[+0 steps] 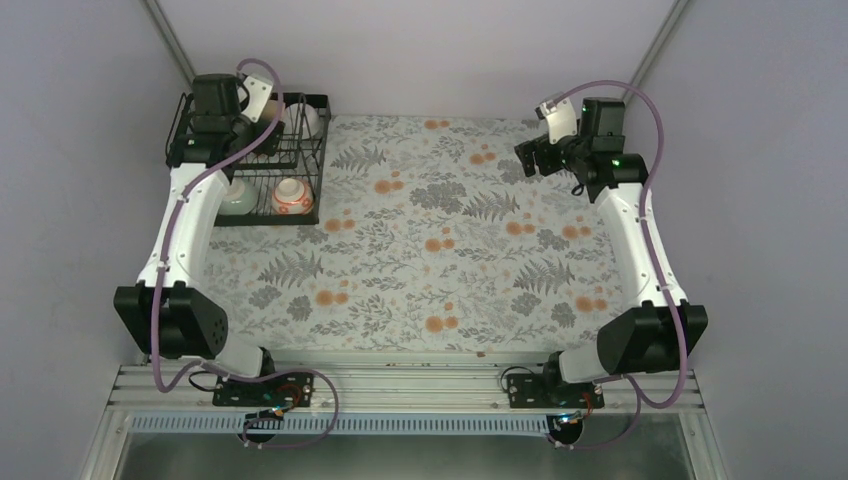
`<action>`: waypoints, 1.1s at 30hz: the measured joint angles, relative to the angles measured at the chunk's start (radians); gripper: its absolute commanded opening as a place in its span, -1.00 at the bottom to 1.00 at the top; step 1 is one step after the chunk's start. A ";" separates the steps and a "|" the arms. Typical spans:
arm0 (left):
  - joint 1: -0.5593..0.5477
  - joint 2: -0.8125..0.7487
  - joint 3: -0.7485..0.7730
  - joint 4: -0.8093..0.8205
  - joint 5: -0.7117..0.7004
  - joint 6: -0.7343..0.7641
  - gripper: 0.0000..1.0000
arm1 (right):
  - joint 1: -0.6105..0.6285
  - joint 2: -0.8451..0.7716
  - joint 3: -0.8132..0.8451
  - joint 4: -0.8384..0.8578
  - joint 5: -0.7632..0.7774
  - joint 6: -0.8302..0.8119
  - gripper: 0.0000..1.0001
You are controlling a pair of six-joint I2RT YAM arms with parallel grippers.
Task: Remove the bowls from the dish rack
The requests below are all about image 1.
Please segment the black wire dish rack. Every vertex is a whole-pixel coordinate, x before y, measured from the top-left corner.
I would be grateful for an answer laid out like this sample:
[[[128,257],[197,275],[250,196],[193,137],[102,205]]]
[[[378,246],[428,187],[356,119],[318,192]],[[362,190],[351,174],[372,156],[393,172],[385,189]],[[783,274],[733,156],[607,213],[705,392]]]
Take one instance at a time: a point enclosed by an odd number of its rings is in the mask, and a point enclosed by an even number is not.
[[[260,156],[252,150],[269,135],[263,133],[244,149],[228,155],[230,142],[235,138],[234,123],[227,134],[202,134],[198,131],[195,99],[191,94],[181,96],[169,133],[166,164],[170,173],[170,192],[161,225],[171,220],[185,225],[191,220],[203,220],[219,227],[315,225],[319,221],[324,159],[327,149],[331,110],[325,95],[284,93],[273,94],[271,103],[286,106],[307,103],[315,107],[324,122],[319,138],[298,139],[284,133],[284,112],[280,121],[282,141],[277,153]],[[247,215],[225,216],[218,208],[233,178],[251,182],[259,190],[259,202]],[[304,215],[277,215],[271,209],[271,190],[284,178],[299,178],[312,188],[313,210]]]

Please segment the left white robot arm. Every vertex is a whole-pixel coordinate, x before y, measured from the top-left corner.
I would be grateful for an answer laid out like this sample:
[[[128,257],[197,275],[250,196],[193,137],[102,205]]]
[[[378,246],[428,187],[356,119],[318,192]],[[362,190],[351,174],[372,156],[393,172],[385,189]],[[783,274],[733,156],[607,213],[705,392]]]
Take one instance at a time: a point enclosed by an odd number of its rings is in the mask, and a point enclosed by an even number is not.
[[[256,75],[196,77],[180,100],[166,148],[170,187],[146,265],[113,305],[139,349],[158,365],[187,358],[192,366],[236,378],[255,405],[270,402],[278,377],[265,351],[231,333],[228,313],[201,284],[210,236],[231,186],[232,163],[266,140],[258,122],[274,90]]]

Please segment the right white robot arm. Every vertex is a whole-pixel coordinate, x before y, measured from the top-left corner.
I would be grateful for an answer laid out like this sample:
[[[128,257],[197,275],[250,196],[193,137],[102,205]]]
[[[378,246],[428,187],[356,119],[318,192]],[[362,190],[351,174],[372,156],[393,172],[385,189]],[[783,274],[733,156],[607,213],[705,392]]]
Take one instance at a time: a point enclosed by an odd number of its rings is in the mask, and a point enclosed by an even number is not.
[[[609,232],[625,294],[624,312],[600,328],[594,343],[549,357],[544,399],[565,407],[597,380],[684,372],[708,317],[676,282],[653,216],[644,159],[624,150],[624,103],[586,98],[576,109],[560,94],[535,112],[548,131],[516,146],[524,173],[576,177]]]

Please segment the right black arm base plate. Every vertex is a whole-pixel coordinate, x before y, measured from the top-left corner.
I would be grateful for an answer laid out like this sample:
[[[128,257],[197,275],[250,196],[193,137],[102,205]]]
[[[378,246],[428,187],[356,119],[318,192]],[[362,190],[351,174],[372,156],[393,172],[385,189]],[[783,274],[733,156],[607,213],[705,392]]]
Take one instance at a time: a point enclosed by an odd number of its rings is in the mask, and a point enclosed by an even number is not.
[[[510,372],[501,380],[513,409],[601,409],[605,399],[592,383],[567,384],[542,374]]]

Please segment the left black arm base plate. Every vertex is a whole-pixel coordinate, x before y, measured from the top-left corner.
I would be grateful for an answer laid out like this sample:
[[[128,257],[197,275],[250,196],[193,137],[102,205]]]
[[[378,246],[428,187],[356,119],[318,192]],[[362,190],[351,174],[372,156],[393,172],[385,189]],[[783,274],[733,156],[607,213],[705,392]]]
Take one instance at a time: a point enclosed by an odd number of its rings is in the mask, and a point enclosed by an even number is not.
[[[314,379],[312,373],[300,371],[261,383],[219,379],[212,404],[217,407],[250,407],[260,410],[309,407]]]

